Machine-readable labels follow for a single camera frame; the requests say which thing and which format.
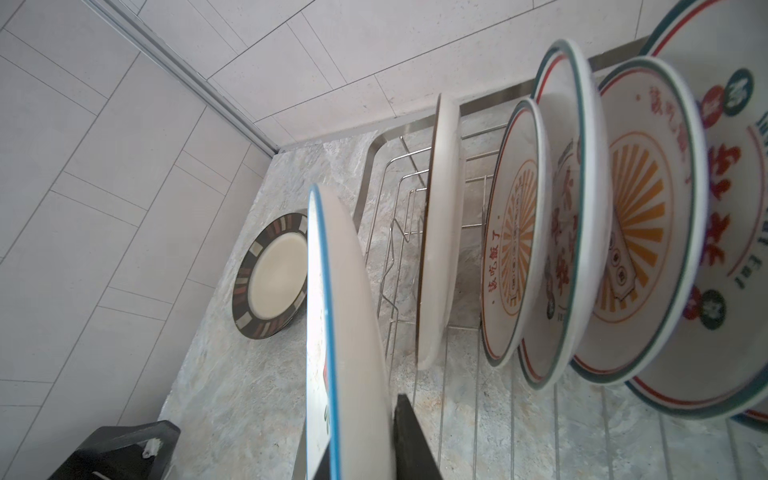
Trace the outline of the white plate red characters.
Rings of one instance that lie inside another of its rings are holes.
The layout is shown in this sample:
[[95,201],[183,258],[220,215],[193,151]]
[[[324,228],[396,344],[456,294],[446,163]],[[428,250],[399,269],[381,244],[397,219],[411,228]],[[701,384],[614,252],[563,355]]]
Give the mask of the white plate red characters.
[[607,262],[613,193],[607,127],[590,64],[575,41],[559,39],[535,79],[550,153],[551,208],[544,275],[518,348],[527,384],[555,384],[592,318]]

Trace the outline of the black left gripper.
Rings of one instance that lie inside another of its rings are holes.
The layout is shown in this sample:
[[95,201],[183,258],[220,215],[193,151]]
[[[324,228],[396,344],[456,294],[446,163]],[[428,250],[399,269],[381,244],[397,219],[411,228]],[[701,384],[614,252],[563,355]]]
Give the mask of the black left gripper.
[[163,479],[180,434],[168,420],[99,427],[50,479]]

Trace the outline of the aluminium corner post left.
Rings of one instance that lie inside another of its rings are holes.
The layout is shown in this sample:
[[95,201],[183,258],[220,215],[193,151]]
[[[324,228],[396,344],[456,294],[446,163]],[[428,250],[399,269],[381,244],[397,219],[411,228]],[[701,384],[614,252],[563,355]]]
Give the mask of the aluminium corner post left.
[[264,154],[272,158],[279,152],[279,147],[274,142],[158,37],[122,1],[84,0],[83,3],[150,60],[179,80]]

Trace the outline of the brown striped rim plate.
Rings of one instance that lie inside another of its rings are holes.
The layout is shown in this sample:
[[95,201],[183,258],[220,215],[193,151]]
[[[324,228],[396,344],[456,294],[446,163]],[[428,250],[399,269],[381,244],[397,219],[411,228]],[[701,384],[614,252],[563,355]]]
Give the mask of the brown striped rim plate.
[[305,210],[268,223],[246,251],[236,273],[231,313],[238,331],[260,340],[288,327],[307,296]]

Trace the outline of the white plate orange sunburst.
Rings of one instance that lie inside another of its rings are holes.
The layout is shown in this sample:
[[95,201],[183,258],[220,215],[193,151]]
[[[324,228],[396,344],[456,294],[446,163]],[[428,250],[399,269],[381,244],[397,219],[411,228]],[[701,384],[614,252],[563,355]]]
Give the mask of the white plate orange sunburst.
[[551,181],[541,111],[534,100],[524,98],[502,139],[484,228],[482,340],[493,367],[509,361],[533,318],[548,253]]

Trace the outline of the white blue leaf plate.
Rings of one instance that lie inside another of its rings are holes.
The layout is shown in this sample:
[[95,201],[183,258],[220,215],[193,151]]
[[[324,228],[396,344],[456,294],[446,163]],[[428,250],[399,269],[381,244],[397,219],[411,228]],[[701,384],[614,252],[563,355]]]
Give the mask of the white blue leaf plate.
[[438,97],[424,209],[417,309],[417,368],[439,356],[450,319],[458,270],[466,162],[461,158],[460,108]]

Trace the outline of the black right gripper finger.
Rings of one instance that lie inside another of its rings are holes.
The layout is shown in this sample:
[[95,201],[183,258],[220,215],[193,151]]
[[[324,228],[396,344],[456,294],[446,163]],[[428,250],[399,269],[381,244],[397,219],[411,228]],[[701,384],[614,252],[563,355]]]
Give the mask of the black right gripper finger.
[[422,428],[406,394],[399,394],[394,410],[396,479],[441,480]]

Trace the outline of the large red characters plate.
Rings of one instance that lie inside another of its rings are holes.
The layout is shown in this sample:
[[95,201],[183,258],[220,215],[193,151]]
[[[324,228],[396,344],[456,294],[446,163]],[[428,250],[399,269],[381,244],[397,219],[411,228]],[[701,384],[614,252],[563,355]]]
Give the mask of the large red characters plate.
[[697,101],[708,213],[683,315],[628,387],[667,415],[731,417],[767,395],[767,5],[681,1],[642,51]]

